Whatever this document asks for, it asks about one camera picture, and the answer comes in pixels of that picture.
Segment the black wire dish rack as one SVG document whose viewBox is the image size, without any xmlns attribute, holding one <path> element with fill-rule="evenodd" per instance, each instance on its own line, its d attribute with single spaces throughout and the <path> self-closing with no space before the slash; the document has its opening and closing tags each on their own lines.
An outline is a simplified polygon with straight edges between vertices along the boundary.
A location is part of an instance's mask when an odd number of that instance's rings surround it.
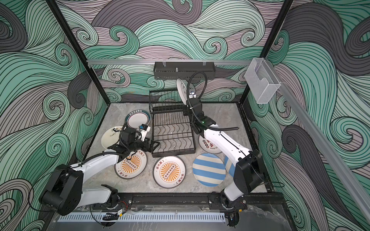
<svg viewBox="0 0 370 231">
<path fill-rule="evenodd" d="M 178 90 L 149 92 L 151 140 L 161 144 L 152 153 L 154 158 L 189 155 L 196 152 L 196 142 L 186 106 Z"/>
</svg>

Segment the white plate green flower outline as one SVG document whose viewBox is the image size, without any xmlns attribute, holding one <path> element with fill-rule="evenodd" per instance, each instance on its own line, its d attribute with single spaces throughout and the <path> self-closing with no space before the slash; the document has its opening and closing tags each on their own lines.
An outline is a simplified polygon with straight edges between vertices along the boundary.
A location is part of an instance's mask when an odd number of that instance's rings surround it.
<svg viewBox="0 0 370 231">
<path fill-rule="evenodd" d="M 188 99 L 188 94 L 187 94 L 187 88 L 184 84 L 184 82 L 181 79 L 176 80 L 176 86 L 177 90 L 180 96 L 181 101 L 183 102 L 184 105 L 187 104 L 187 99 Z"/>
</svg>

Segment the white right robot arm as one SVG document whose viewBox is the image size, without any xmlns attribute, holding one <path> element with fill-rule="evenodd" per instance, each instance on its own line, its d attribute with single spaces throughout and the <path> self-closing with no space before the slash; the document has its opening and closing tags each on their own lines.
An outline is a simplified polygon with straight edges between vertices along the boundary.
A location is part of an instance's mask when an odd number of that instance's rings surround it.
<svg viewBox="0 0 370 231">
<path fill-rule="evenodd" d="M 252 151 L 226 134 L 226 131 L 236 131 L 238 127 L 220 128 L 213 119 L 204 114 L 200 98 L 206 88 L 203 88 L 200 96 L 190 93 L 190 84 L 197 74 L 204 76 L 205 84 L 208 83 L 207 75 L 202 71 L 195 72 L 188 80 L 185 105 L 191 126 L 196 134 L 214 143 L 235 166 L 233 182 L 220 193 L 221 204 L 226 209 L 232 209 L 237 199 L 249 194 L 260 183 L 273 188 L 283 188 L 285 184 L 282 182 L 266 180 L 267 169 L 258 150 Z"/>
</svg>

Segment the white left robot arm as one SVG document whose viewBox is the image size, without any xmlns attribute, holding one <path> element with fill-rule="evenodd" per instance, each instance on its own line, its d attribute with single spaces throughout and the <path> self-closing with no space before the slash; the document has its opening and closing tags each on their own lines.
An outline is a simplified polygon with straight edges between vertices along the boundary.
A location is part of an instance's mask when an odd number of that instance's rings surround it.
<svg viewBox="0 0 370 231">
<path fill-rule="evenodd" d="M 120 162 L 131 163 L 139 151 L 152 152 L 156 145 L 146 135 L 148 125 L 133 129 L 124 125 L 118 142 L 102 153 L 93 155 L 73 165 L 61 164 L 51 173 L 39 202 L 59 215 L 68 215 L 83 206 L 102 204 L 107 209 L 115 209 L 119 204 L 118 190 L 103 184 L 98 189 L 83 189 L 84 183 L 102 170 Z"/>
</svg>

